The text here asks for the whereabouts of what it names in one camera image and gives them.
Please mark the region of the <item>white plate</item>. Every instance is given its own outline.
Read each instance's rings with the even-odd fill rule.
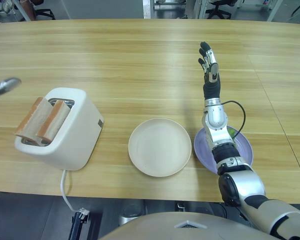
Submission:
[[[153,177],[180,171],[191,155],[191,140],[177,122],[166,118],[144,121],[132,132],[128,151],[133,164]]]

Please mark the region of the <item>white toaster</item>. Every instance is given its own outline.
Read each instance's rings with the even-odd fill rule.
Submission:
[[[14,146],[20,152],[64,170],[79,170],[88,162],[104,124],[104,118],[81,89],[59,87],[46,96],[52,105],[63,100],[70,108],[53,141],[35,146],[19,136]]]

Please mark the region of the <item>power cord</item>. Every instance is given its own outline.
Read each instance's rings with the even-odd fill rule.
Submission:
[[[74,213],[82,213],[83,215],[88,215],[89,214],[89,211],[86,210],[85,208],[80,208],[78,210],[75,210],[71,203],[68,201],[67,199],[67,196],[66,196],[66,193],[65,193],[65,180],[66,180],[66,176],[67,176],[67,170],[63,170],[62,172],[62,177],[61,177],[61,182],[60,182],[60,190],[61,190],[61,194],[62,194],[62,197],[63,197],[63,200],[65,201],[65,203],[68,205],[68,207],[70,208],[70,210]]]
[[[221,202],[219,202],[218,204],[223,208],[223,210],[224,210],[224,218],[227,219],[228,216],[227,216],[227,210],[226,210],[226,208],[222,205]]]
[[[240,127],[240,129],[236,132],[236,134],[233,136],[232,139],[235,139],[235,137],[241,132],[241,130],[244,128],[244,125],[246,123],[246,111],[244,109],[244,107],[237,101],[234,101],[234,100],[230,100],[230,101],[225,101],[223,103],[221,103],[221,105],[225,105],[225,104],[228,104],[228,103],[235,103],[237,105],[239,105],[239,107],[242,109],[242,112],[243,112],[243,121],[242,121],[242,125]]]

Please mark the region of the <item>bread slice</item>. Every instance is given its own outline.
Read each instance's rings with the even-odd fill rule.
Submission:
[[[42,124],[36,136],[42,138],[48,143],[51,143],[64,123],[69,112],[70,108],[65,104],[65,102],[62,100],[57,100],[50,115]]]
[[[53,106],[47,99],[38,97],[14,134],[30,141],[34,145],[43,146],[41,143],[42,139],[36,136],[36,134],[50,115],[52,109]]]

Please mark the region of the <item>white cable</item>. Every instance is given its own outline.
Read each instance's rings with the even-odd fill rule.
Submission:
[[[65,194],[65,179],[66,179],[66,175],[67,175],[67,170],[63,170],[62,173],[62,177],[61,177],[61,182],[60,182],[60,190],[61,190],[61,194],[63,197],[63,200],[65,201],[65,203],[68,205],[68,207],[70,208],[70,210],[74,213],[76,212],[80,212],[80,209],[78,210],[74,210],[74,208],[71,206],[70,202],[67,199],[67,196]]]

